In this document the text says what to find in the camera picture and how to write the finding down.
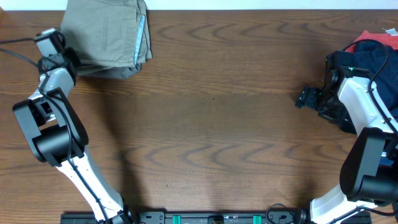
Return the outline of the khaki beige shorts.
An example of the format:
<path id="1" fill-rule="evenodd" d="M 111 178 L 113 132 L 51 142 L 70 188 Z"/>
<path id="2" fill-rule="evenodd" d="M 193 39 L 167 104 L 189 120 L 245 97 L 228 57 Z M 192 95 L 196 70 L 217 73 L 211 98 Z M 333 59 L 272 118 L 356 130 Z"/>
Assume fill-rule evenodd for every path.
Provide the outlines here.
<path id="1" fill-rule="evenodd" d="M 60 32 L 79 67 L 133 67 L 152 58 L 144 0 L 69 0 Z"/>

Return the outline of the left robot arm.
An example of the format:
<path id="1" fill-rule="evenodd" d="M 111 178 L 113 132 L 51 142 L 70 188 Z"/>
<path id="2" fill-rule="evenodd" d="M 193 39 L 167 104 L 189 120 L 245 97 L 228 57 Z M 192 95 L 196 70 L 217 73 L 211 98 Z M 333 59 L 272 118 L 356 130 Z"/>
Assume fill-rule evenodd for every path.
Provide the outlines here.
<path id="1" fill-rule="evenodd" d="M 68 100 L 79 64 L 71 48 L 44 55 L 36 65 L 38 88 L 12 111 L 34 157 L 72 181 L 91 207 L 96 223 L 139 223 L 95 164 L 85 127 Z"/>

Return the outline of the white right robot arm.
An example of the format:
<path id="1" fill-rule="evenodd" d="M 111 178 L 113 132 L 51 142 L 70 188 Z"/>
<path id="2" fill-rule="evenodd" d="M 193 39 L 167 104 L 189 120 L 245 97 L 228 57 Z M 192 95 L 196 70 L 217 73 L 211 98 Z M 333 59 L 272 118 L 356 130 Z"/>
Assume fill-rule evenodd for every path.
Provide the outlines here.
<path id="1" fill-rule="evenodd" d="M 397 203 L 397 121 L 372 78 L 369 70 L 354 66 L 352 53 L 336 51 L 326 56 L 323 87 L 305 87 L 295 103 L 358 137 L 338 185 L 310 202 L 311 223 L 349 222 Z"/>

